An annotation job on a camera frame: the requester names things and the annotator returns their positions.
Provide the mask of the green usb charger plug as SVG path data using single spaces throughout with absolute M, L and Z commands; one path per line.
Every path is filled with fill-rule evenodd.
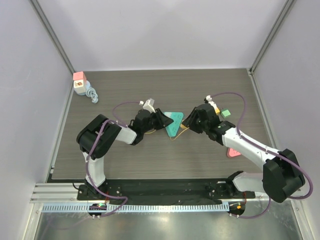
M 228 109 L 222 109 L 222 110 L 220 111 L 220 115 L 221 115 L 224 119 L 226 119 L 226 118 L 228 118 L 228 117 L 231 116 L 231 112 L 230 112 Z

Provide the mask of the orange charger plug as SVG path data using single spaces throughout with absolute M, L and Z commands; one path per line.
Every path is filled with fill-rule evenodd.
M 188 128 L 188 126 L 185 125 L 183 122 L 181 123 L 180 127 L 181 127 L 182 129 L 187 129 L 187 128 Z

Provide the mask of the teal triangular power socket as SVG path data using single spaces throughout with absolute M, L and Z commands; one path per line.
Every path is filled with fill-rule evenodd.
M 170 138 L 177 135 L 180 125 L 183 121 L 184 114 L 182 112 L 164 112 L 164 115 L 173 120 L 173 123 L 169 124 L 165 130 Z

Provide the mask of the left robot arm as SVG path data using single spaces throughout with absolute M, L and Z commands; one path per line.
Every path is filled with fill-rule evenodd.
M 78 188 L 78 200 L 100 200 L 108 193 L 104 157 L 115 141 L 135 146 L 151 130 L 161 130 L 174 122 L 159 108 L 138 111 L 129 125 L 99 114 L 76 137 L 85 160 L 84 184 Z

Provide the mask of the pink triangular power socket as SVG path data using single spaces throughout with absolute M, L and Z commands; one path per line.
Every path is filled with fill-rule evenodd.
M 238 156 L 241 156 L 242 154 L 238 151 L 236 151 L 235 149 L 233 148 L 228 148 L 227 149 L 227 152 L 226 152 L 226 156 L 228 158 L 235 158 L 235 157 L 238 157 Z

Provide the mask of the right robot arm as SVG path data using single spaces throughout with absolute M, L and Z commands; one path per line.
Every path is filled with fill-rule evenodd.
M 250 191 L 265 193 L 275 202 L 282 203 L 306 183 L 292 151 L 264 146 L 237 130 L 233 123 L 221 121 L 209 103 L 195 107 L 182 124 L 197 134 L 205 133 L 210 140 L 236 150 L 261 169 L 261 173 L 241 171 L 233 174 L 231 182 L 225 185 L 226 194 L 231 198 Z

